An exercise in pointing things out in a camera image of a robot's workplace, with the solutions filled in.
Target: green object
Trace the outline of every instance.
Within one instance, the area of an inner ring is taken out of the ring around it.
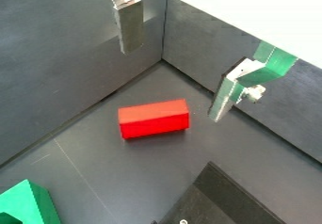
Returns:
[[[261,84],[284,77],[297,57],[262,41],[254,54],[257,62],[242,60],[226,73],[207,115],[219,121],[231,106],[242,101],[243,95],[256,103],[262,97]]]
[[[4,192],[0,195],[0,223],[60,224],[48,190],[26,180]]]
[[[284,77],[298,59],[297,56],[264,41],[260,44],[254,58],[266,63],[266,66],[237,79],[246,88]]]
[[[270,45],[265,41],[261,41],[258,48],[257,48],[257,52],[253,56],[254,59],[261,61],[262,63],[266,63],[274,49],[276,49],[276,47],[273,45]]]
[[[0,223],[2,224],[22,224],[23,222],[18,220],[14,216],[7,213],[0,213]]]

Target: red rectangular block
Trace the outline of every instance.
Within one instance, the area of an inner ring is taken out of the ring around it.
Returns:
[[[189,128],[186,100],[123,107],[118,110],[123,138],[149,136]]]

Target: gray wall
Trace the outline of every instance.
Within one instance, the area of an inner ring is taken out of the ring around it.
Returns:
[[[253,57],[260,40],[179,0],[167,6],[163,59],[214,91],[227,69]],[[300,60],[265,86],[261,103],[237,106],[322,162],[322,70]]]
[[[0,164],[162,59],[165,3],[125,56],[111,0],[0,0]]]

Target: gray metal plate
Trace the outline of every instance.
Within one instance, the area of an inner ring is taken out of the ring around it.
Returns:
[[[143,3],[141,0],[115,7],[121,51],[129,55],[143,45]]]
[[[125,56],[111,0],[0,0],[0,164],[161,60],[166,0],[143,1]]]

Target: green bracket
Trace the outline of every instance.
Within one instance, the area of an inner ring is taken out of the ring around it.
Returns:
[[[253,102],[262,97],[262,89],[265,88],[260,85],[284,77],[298,58],[262,41],[254,59],[257,61],[242,60],[223,75],[221,87],[207,113],[215,121],[219,121],[231,106],[239,103],[245,96]]]
[[[272,46],[265,41],[258,46],[254,58],[264,62],[266,66],[237,79],[246,88],[284,77],[298,59],[297,56]]]

